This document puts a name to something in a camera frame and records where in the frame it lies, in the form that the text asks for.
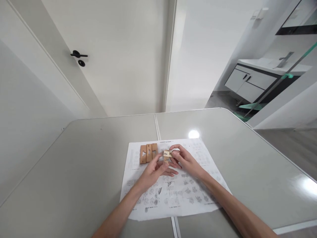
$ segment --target vanity cabinet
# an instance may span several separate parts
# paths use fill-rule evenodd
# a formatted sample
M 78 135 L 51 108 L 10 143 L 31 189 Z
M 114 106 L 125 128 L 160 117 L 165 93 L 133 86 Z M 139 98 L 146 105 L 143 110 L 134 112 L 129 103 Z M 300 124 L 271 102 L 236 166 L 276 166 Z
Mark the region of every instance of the vanity cabinet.
M 237 65 L 225 83 L 229 89 L 251 103 L 267 90 L 279 76 Z

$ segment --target door handle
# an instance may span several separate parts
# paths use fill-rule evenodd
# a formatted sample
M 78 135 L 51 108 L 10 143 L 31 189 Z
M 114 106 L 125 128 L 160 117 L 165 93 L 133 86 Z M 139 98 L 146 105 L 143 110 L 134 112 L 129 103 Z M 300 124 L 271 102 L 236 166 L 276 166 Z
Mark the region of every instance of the door handle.
M 88 57 L 88 55 L 81 55 L 78 51 L 73 51 L 72 54 L 70 54 L 71 56 L 75 56 L 77 58 L 80 58 L 80 57 Z

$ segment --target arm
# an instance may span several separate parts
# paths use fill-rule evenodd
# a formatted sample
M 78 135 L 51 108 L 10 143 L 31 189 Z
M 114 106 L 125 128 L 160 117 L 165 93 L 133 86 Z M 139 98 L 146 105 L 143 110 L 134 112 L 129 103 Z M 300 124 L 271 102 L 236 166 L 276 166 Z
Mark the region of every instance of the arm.
M 178 174 L 178 172 L 168 167 L 176 168 L 177 166 L 173 163 L 169 162 L 167 164 L 163 161 L 158 161 L 161 156 L 162 153 L 159 153 L 148 164 L 137 183 L 111 212 L 92 238 L 118 237 L 139 198 L 158 180 L 159 176 L 174 177 L 174 174 Z
M 216 180 L 214 180 L 181 145 L 173 145 L 174 161 L 181 162 L 182 166 L 194 177 L 198 178 L 210 190 L 223 209 L 226 211 L 234 225 L 243 237 L 278 237 L 252 211 L 231 195 Z

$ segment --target wooden block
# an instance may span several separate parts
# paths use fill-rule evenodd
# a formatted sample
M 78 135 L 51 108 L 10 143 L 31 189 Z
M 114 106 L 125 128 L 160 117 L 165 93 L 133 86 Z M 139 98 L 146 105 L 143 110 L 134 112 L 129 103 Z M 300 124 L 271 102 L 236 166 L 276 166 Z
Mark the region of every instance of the wooden block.
M 146 162 L 152 161 L 152 144 L 146 145 Z
M 140 164 L 146 164 L 146 145 L 141 145 Z
M 169 157 L 172 157 L 171 153 L 168 150 L 164 150 L 163 156 L 164 156 L 164 162 L 166 162 L 166 163 L 168 163 Z
M 158 145 L 156 143 L 152 144 L 152 159 L 158 154 Z
M 164 150 L 163 156 L 164 157 L 172 157 L 171 152 L 169 152 L 168 150 Z

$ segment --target hand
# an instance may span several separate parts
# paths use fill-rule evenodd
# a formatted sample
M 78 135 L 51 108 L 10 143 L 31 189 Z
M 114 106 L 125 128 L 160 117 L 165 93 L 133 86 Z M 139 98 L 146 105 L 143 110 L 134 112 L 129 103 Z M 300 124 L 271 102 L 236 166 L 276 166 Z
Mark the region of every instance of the hand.
M 171 162 L 158 161 L 162 156 L 162 153 L 159 153 L 155 156 L 154 159 L 148 164 L 148 166 L 143 171 L 142 175 L 136 182 L 137 187 L 139 187 L 142 193 L 145 193 L 161 175 L 167 175 L 174 177 L 174 174 L 178 174 L 177 171 L 170 169 L 168 166 L 176 168 Z
M 176 163 L 182 163 L 182 166 L 194 177 L 200 178 L 205 170 L 197 163 L 194 157 L 180 144 L 172 145 L 169 150 L 179 149 L 172 151 L 172 156 Z

